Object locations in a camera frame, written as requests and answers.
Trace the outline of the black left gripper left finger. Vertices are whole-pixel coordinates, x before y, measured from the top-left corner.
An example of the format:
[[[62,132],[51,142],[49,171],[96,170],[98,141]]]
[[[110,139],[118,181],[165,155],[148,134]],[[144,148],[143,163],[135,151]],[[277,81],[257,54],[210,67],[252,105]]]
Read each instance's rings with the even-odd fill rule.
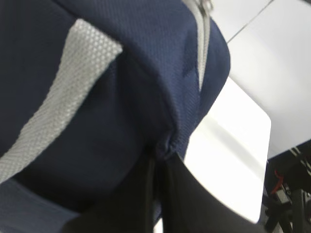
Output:
[[[66,223],[62,232],[153,232],[154,173],[154,159],[140,157],[128,176],[108,197]]]

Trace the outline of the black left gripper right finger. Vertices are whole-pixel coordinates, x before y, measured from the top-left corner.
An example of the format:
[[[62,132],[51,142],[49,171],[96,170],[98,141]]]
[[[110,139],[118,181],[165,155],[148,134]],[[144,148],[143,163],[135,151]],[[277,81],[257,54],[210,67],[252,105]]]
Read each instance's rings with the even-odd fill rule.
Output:
[[[263,233],[214,198],[178,155],[160,162],[160,202],[166,233]]]

